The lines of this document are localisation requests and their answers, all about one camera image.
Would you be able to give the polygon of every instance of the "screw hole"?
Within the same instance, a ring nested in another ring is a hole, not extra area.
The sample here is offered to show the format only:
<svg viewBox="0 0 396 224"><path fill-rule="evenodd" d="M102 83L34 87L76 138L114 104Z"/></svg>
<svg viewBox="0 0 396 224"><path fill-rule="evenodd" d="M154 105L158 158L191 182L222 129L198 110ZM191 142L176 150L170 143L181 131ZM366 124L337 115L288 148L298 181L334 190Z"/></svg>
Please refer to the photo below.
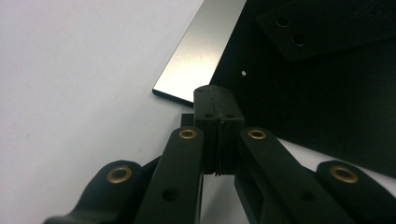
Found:
<svg viewBox="0 0 396 224"><path fill-rule="evenodd" d="M282 28L288 27L290 25L290 21L286 17L282 17L277 19L276 24Z"/></svg>
<svg viewBox="0 0 396 224"><path fill-rule="evenodd" d="M184 139L192 139L197 136L197 133L191 129L185 129L178 133L178 136Z"/></svg>
<svg viewBox="0 0 396 224"><path fill-rule="evenodd" d="M267 136L267 134L261 130L250 130L247 134L254 139L264 139Z"/></svg>
<svg viewBox="0 0 396 224"><path fill-rule="evenodd" d="M165 189L163 191L163 198L168 202L176 200L179 196L180 191L178 189Z"/></svg>
<svg viewBox="0 0 396 224"><path fill-rule="evenodd" d="M132 170L126 166L120 166L112 169L107 174L107 181L112 184L120 184L126 180L128 180L132 175Z"/></svg>
<svg viewBox="0 0 396 224"><path fill-rule="evenodd" d="M293 44L297 46L302 46L305 44L305 37L303 37L302 35L294 35L291 38L291 42L293 42Z"/></svg>
<svg viewBox="0 0 396 224"><path fill-rule="evenodd" d="M359 181L358 176L344 166L335 165L330 168L330 173L336 179L348 184L354 184Z"/></svg>

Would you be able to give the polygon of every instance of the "black plastic arm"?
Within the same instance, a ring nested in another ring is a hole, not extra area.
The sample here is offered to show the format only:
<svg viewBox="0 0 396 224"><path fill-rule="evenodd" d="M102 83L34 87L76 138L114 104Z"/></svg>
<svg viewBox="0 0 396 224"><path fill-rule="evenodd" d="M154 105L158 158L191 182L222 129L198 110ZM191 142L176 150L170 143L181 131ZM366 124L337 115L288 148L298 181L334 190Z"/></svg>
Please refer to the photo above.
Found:
<svg viewBox="0 0 396 224"><path fill-rule="evenodd" d="M250 223L355 223L268 131L244 129L239 149L235 186Z"/></svg>

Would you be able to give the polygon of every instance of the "white surface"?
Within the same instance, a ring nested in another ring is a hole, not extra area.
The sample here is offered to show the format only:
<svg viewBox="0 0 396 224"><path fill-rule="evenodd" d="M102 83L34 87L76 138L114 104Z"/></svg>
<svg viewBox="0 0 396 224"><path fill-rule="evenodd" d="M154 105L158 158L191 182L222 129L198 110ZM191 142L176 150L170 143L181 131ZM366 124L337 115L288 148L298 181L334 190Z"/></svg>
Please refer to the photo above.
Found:
<svg viewBox="0 0 396 224"><path fill-rule="evenodd" d="M192 102L215 73L246 0L205 0L154 86Z"/></svg>
<svg viewBox="0 0 396 224"><path fill-rule="evenodd" d="M104 165L162 153L192 110L151 88L201 3L0 1L0 223L66 214ZM311 169L329 159L287 148ZM248 223L232 178L204 186L202 223Z"/></svg>

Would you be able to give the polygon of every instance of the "small hole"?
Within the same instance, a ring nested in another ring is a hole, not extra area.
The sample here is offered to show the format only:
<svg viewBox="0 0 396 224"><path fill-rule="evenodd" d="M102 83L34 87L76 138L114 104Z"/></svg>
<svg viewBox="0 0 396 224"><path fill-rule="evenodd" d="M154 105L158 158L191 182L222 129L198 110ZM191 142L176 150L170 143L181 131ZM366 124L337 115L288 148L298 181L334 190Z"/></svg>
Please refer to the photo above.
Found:
<svg viewBox="0 0 396 224"><path fill-rule="evenodd" d="M291 42L297 46L302 46L305 44L305 38L302 35L294 35L291 38Z"/></svg>
<svg viewBox="0 0 396 224"><path fill-rule="evenodd" d="M354 184L359 181L358 176L344 166L335 165L330 168L330 173L336 179L348 184Z"/></svg>
<svg viewBox="0 0 396 224"><path fill-rule="evenodd" d="M315 200L315 194L309 190L306 190L300 195L300 199L305 202L313 202Z"/></svg>
<svg viewBox="0 0 396 224"><path fill-rule="evenodd" d="M253 136L255 136L255 137L262 137L262 133L259 133L259 132L253 132L253 133L251 133Z"/></svg>
<svg viewBox="0 0 396 224"><path fill-rule="evenodd" d="M250 130L247 134L251 138L260 139L260 140L264 139L267 136L267 134L265 134L265 132L263 132L261 130Z"/></svg>
<svg viewBox="0 0 396 224"><path fill-rule="evenodd" d="M163 198L168 202L176 200L178 196L180 196L178 189L166 189L163 191Z"/></svg>
<svg viewBox="0 0 396 224"><path fill-rule="evenodd" d="M283 18L277 19L276 24L277 24L278 26L280 26L280 27L285 28L285 27L288 27L288 26L290 25L290 21L289 21L288 18L283 17Z"/></svg>
<svg viewBox="0 0 396 224"><path fill-rule="evenodd" d="M183 133L183 136L185 136L185 137L191 137L191 136L193 136L193 132L186 131L186 132Z"/></svg>
<svg viewBox="0 0 396 224"><path fill-rule="evenodd" d="M112 184L120 184L126 180L128 180L132 175L132 170L126 166L120 166L112 169L107 174L107 181Z"/></svg>
<svg viewBox="0 0 396 224"><path fill-rule="evenodd" d="M183 139L192 139L192 138L197 136L197 133L194 130L185 129L185 130L181 130L178 133L178 136L183 138Z"/></svg>
<svg viewBox="0 0 396 224"><path fill-rule="evenodd" d="M352 178L352 174L345 171L345 170L337 170L336 171L338 175L344 177L344 178Z"/></svg>
<svg viewBox="0 0 396 224"><path fill-rule="evenodd" d="M114 171L113 174L112 174L112 176L113 176L114 178L122 178L122 177L126 176L126 171L125 171L125 170L117 170L117 171Z"/></svg>

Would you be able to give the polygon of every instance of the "white background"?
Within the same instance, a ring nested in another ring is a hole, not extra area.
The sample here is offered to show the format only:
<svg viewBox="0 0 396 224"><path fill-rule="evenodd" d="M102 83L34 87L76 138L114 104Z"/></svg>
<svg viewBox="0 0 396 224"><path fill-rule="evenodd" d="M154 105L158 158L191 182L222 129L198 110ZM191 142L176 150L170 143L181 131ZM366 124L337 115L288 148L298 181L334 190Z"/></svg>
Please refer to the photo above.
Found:
<svg viewBox="0 0 396 224"><path fill-rule="evenodd" d="M151 89L201 3L0 0L0 223L64 215L106 164L161 155L192 109ZM285 144L310 169L330 159ZM202 223L248 223L231 177L204 187Z"/></svg>

